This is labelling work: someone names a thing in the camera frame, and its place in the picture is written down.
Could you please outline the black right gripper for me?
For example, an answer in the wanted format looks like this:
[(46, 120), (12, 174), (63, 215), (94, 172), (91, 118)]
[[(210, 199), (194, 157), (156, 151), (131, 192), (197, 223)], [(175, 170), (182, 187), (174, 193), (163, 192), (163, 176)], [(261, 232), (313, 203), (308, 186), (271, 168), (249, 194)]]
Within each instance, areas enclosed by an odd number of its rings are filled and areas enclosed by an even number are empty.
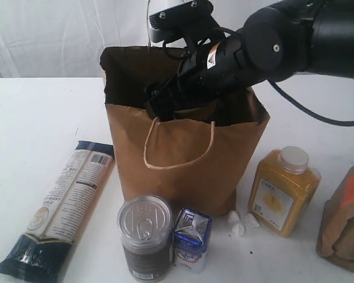
[(190, 60), (165, 81), (145, 87), (144, 108), (150, 119), (176, 119), (179, 98), (190, 103), (208, 103), (220, 96), (254, 84), (239, 35), (231, 35), (217, 44), (201, 47)]

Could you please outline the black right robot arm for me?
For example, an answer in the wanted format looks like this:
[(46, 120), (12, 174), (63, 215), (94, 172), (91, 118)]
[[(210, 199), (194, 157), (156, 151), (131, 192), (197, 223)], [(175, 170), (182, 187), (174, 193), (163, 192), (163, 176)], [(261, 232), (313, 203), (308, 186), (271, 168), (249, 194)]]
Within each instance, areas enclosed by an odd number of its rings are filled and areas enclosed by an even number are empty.
[(354, 79), (354, 1), (276, 2), (196, 57), (176, 81), (178, 94), (194, 102), (300, 72)]

